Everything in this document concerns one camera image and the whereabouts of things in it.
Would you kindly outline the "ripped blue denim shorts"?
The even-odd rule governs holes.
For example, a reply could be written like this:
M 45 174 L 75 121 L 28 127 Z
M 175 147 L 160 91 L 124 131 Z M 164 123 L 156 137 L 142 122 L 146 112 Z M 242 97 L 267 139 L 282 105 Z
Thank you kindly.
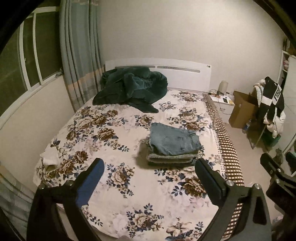
M 186 130 L 152 123 L 149 135 L 149 149 L 163 156 L 192 154 L 201 150 L 199 136 L 194 130 Z

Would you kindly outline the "green slippers on floor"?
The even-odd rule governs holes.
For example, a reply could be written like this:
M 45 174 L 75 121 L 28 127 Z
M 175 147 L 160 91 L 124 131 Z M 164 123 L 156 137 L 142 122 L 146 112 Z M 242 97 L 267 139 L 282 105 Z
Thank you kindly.
M 277 148 L 275 150 L 276 155 L 274 156 L 273 160 L 279 165 L 281 166 L 283 164 L 283 160 L 284 160 L 284 155 L 283 152 L 281 151 L 280 148 Z

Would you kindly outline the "white puffy coat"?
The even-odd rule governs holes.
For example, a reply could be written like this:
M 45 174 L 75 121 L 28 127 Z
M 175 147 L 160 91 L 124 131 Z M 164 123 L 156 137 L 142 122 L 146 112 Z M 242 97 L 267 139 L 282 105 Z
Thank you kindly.
M 267 114 L 264 116 L 263 123 L 266 124 L 267 130 L 271 132 L 273 138 L 276 138 L 278 135 L 282 134 L 285 119 L 286 115 L 284 111 L 281 112 L 280 117 L 275 115 L 273 121 L 267 119 Z

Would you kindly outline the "chair with metal legs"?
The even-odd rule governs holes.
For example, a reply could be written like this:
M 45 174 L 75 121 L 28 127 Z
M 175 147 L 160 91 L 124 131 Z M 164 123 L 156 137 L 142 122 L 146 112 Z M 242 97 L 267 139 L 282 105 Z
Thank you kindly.
M 273 138 L 266 124 L 254 120 L 249 120 L 242 131 L 247 135 L 252 149 L 263 147 L 266 151 L 270 151 L 281 138 L 281 135 Z

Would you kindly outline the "white crumpled cloth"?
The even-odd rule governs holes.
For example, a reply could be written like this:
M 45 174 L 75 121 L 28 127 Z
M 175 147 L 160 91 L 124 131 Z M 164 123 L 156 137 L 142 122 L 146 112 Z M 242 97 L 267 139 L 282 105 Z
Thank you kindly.
M 44 151 L 43 153 L 41 153 L 40 157 L 42 158 L 43 165 L 45 167 L 48 167 L 48 166 L 59 167 L 60 166 L 58 151 L 56 149 L 49 149 L 47 151 Z

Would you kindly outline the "dark folded garment under fleece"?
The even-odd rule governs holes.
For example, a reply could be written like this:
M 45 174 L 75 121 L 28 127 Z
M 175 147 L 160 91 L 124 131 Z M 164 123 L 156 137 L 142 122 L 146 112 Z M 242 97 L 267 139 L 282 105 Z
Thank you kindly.
M 190 166 L 194 166 L 196 162 L 196 159 L 193 159 L 192 161 L 186 162 L 186 163 L 180 163 L 180 162 L 151 162 L 148 161 L 148 165 L 150 166 L 170 166 L 170 167 L 190 167 Z

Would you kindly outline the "striped green fabric lower left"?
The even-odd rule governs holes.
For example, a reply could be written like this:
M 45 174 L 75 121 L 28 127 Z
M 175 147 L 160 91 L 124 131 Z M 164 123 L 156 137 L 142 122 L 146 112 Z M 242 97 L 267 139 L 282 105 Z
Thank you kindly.
M 23 237 L 27 235 L 34 195 L 1 165 L 1 209 Z

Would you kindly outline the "brown cardboard box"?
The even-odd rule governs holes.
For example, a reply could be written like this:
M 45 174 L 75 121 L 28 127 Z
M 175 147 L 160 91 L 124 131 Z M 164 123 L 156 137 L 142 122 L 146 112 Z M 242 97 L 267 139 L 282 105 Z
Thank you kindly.
M 229 118 L 229 124 L 233 128 L 244 128 L 257 112 L 257 98 L 239 91 L 234 91 L 233 96 L 235 106 Z

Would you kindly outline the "floral white bed cover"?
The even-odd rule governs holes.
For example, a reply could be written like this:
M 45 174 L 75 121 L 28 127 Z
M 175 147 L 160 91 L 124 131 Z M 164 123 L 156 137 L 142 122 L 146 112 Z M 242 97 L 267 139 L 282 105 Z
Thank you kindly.
M 217 207 L 206 194 L 194 167 L 147 163 L 152 123 L 194 130 L 202 145 L 198 157 L 225 173 L 217 136 L 203 94 L 169 90 L 154 103 L 158 113 L 128 105 L 86 103 L 46 147 L 56 149 L 60 166 L 36 165 L 33 181 L 48 187 L 75 179 L 96 159 L 105 169 L 82 211 L 105 235 L 132 240 L 197 240 Z

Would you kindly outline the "grey fleece folded garment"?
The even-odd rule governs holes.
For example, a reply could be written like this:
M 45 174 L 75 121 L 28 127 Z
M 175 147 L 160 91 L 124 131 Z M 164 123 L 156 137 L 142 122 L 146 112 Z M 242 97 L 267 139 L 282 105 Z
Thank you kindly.
M 170 155 L 159 155 L 152 152 L 147 153 L 147 160 L 151 162 L 180 162 L 180 163 L 186 163 L 189 161 L 192 161 L 194 158 L 196 158 L 198 154 L 182 154 L 182 155 L 176 155 L 176 156 L 170 156 Z

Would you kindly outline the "white bedside table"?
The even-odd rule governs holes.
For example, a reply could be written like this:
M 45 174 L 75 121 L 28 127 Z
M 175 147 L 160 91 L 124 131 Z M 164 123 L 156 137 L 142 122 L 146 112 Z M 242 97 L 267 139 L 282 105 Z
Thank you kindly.
M 212 101 L 214 102 L 222 121 L 224 123 L 229 123 L 229 118 L 235 106 L 234 102 L 225 95 L 217 95 L 216 91 L 210 91 L 208 92 L 208 94 L 210 95 Z M 223 98 L 226 98 L 228 103 L 225 103 L 223 101 Z

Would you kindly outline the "cream cylindrical lamp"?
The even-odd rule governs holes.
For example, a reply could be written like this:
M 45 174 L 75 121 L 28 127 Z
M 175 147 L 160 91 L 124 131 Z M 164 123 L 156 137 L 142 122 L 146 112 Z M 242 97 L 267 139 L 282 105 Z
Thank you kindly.
M 218 91 L 220 94 L 225 94 L 227 92 L 228 88 L 228 82 L 225 80 L 222 80 L 219 84 Z

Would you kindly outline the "white shelving unit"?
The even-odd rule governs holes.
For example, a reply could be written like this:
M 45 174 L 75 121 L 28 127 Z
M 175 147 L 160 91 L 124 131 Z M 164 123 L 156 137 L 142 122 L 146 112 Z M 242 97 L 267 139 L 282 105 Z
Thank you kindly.
M 278 83 L 282 88 L 286 116 L 278 144 L 286 153 L 295 142 L 295 48 L 288 38 L 282 45 Z

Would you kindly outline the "green striped curtain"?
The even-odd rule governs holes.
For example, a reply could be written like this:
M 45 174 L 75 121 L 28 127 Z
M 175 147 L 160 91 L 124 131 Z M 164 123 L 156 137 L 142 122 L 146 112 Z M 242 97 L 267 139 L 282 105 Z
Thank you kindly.
M 61 1 L 60 49 L 67 92 L 74 110 L 100 91 L 99 1 Z

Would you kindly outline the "white framed window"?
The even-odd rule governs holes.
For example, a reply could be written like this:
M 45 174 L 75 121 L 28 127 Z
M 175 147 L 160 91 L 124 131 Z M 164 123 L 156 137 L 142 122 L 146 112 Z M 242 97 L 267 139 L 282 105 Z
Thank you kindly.
M 20 24 L 1 52 L 1 126 L 31 96 L 63 74 L 60 1 L 45 1 Z

